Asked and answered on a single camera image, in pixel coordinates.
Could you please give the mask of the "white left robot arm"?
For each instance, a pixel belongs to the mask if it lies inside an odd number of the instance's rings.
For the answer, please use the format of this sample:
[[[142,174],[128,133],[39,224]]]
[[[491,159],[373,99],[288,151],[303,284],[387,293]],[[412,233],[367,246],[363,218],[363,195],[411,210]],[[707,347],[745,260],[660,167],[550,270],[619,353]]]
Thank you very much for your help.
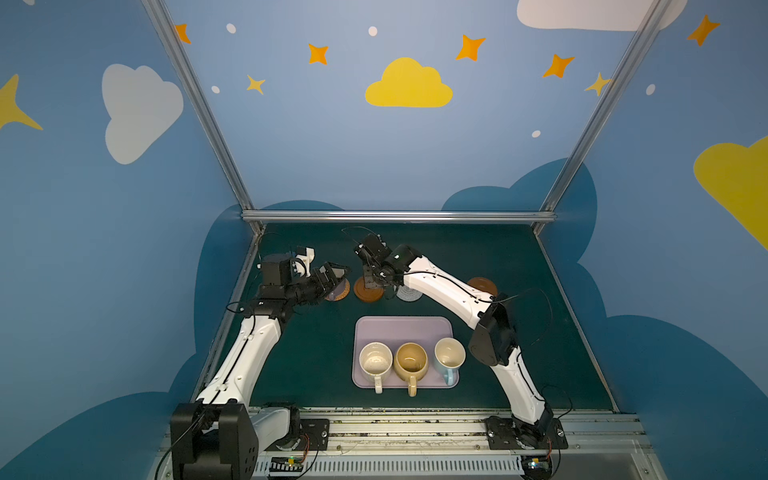
[[[258,377],[295,308],[324,300],[349,272],[327,262],[297,274],[294,263],[263,262],[262,283],[242,309],[237,340],[196,400],[175,409],[171,446],[160,461],[170,466],[173,478],[249,479],[265,448],[308,443],[296,408],[272,406],[256,416],[248,412]]]

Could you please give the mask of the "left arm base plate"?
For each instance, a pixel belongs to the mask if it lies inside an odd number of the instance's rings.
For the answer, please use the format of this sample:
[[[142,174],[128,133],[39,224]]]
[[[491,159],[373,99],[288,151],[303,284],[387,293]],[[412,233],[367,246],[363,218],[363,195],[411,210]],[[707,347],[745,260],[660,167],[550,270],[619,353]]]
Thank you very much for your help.
[[[267,451],[326,451],[330,437],[329,429],[328,419],[300,419],[296,434],[290,434],[287,440],[276,441]]]

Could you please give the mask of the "grey woven coaster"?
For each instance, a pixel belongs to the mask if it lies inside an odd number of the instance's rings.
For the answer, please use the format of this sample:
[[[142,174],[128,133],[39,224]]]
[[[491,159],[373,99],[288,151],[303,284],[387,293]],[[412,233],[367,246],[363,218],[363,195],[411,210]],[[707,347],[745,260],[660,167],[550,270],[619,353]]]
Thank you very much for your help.
[[[396,297],[398,299],[408,303],[415,302],[422,296],[423,294],[420,291],[406,286],[399,287],[396,292]]]

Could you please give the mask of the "light blue mug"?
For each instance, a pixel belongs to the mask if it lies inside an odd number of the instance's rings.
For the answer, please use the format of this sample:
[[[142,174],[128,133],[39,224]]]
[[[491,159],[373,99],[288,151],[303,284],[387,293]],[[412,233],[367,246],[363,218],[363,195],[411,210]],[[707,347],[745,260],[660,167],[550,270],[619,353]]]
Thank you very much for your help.
[[[460,341],[452,337],[437,341],[433,353],[433,366],[447,387],[458,383],[459,370],[466,361],[466,352]]]

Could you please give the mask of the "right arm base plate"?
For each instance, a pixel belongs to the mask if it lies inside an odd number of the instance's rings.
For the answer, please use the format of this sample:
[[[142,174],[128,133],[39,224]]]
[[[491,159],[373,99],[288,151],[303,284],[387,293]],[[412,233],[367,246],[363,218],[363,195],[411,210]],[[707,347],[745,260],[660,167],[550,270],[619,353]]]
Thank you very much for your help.
[[[484,420],[491,450],[566,450],[569,444],[559,419],[535,425],[516,418],[490,416]]]

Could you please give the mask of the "cream mug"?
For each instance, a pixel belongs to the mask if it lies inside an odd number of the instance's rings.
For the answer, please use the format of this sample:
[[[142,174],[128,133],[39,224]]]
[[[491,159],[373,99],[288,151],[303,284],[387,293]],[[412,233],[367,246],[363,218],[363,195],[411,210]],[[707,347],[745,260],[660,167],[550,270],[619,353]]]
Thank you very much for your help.
[[[381,342],[366,344],[359,356],[358,364],[366,379],[373,385],[376,394],[382,394],[384,381],[392,371],[393,354],[390,348]]]

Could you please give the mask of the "yellow mug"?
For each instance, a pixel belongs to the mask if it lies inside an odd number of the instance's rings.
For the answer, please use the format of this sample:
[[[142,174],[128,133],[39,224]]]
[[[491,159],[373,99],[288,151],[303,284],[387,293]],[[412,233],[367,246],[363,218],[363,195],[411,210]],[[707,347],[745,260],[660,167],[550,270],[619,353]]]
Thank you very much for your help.
[[[395,353],[393,366],[397,376],[405,383],[408,395],[415,397],[419,382],[429,369],[426,350],[414,342],[404,343]]]

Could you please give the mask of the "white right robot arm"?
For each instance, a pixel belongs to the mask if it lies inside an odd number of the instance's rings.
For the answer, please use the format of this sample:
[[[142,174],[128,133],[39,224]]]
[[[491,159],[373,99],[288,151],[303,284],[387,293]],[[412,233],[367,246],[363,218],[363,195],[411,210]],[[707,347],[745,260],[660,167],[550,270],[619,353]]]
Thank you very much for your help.
[[[473,330],[468,350],[499,380],[521,443],[541,448],[555,441],[557,420],[524,363],[506,299],[469,286],[408,245],[391,249],[375,234],[358,243],[354,251],[367,268],[365,279],[384,288],[415,290],[453,312]]]

